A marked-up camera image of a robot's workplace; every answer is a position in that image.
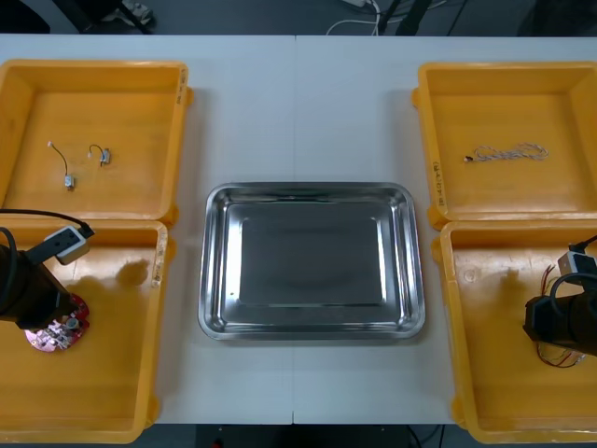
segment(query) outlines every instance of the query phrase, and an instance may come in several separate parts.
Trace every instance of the table surface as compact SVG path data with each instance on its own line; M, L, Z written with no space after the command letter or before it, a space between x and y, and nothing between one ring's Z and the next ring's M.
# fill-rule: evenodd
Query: table surface
M449 423L449 333L430 245L419 122L429 61L597 60L592 38L0 35L13 58L179 60L187 114L166 294L160 422ZM238 181L397 182L418 218L426 324L405 343L222 343L197 321L205 200Z

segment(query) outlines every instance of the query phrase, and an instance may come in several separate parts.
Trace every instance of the power cord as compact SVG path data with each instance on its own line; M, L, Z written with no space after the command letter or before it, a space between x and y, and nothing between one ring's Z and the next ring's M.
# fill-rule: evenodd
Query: power cord
M460 15L463 13L463 10L465 9L465 6L467 3L468 3L468 0L464 0L463 3L460 5L460 9L458 9L458 12L456 13L456 17L454 18L454 21L451 23L451 27L450 27L450 30L448 30L447 35L451 35L451 32L454 30L454 27L456 26L456 22L458 22L458 19L460 19Z
M448 0L441 0L433 5L431 5L427 10L430 9L434 9L436 7L441 7L442 5L445 5L448 2ZM376 11L379 11L379 6L377 5L377 3L375 2L375 0L370 0L368 2L369 5L372 5ZM382 19L382 15L384 14L384 12L376 12L375 14L377 15L377 20L375 21L360 21L360 20L356 20L356 19L348 19L345 21L337 21L336 23L334 23L332 26L330 26L327 31L326 31L326 35L329 35L337 26L340 26L344 23L362 23L362 24L367 24L367 25L374 25L373 28L373 32L371 33L371 35L379 35L380 33L380 21ZM402 20L406 17L407 14L401 14L398 16L393 16L393 17L397 17L397 19L392 20L392 21L388 21L387 24L392 24L392 23L401 23Z
M12 287L12 283L15 281L15 275L17 273L17 243L15 242L15 237L6 227L0 227L0 232L6 236L8 240L8 248L10 250L7 280L2 287L2 293L0 293L0 305L2 305L7 300L8 292Z
M437 448L441 448L441 445L444 442L444 432L446 432L446 426L442 425L441 426L441 435L439 436L439 445L437 446Z

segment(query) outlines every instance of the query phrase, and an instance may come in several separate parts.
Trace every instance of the red circuit board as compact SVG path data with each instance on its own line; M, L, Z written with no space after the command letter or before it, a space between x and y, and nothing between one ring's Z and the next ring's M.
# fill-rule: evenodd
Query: red circuit board
M46 329L38 331L25 331L29 343L42 352L66 350L72 347L85 331L90 327L87 318L90 309L80 297L71 295L71 302L78 308L70 315L56 319Z

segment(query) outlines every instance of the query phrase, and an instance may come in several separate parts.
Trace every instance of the yellow bin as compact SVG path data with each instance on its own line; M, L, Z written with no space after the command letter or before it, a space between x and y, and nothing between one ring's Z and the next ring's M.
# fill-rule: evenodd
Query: yellow bin
M0 206L173 225L187 80L187 67L174 62L5 63ZM92 145L109 149L109 164Z
M596 233L597 220L461 221L433 243L451 329L452 415L478 441L597 441L597 357L554 369L522 329L546 268Z
M428 216L436 229L477 219L597 218L595 63L427 63L419 109ZM477 147L544 147L542 161L465 162Z
M90 328L62 353L35 350L16 325L0 323L0 442L134 441L155 422L154 383L168 265L174 244L157 221L88 221L90 253L46 266L90 307ZM2 223L19 249L63 222Z
M88 255L46 263L90 307L80 343L48 355L0 323L0 442L124 443L157 419L161 309L174 253L166 226L177 218L187 80L176 62L0 67L0 206L60 212L96 230ZM109 149L108 164L95 145ZM2 219L19 249L66 225Z

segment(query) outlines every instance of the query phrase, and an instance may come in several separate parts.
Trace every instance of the metal tray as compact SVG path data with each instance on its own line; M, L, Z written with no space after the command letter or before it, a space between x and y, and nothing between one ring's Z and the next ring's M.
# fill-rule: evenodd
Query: metal tray
M199 321L218 340L403 339L425 319L410 194L246 183L207 201Z

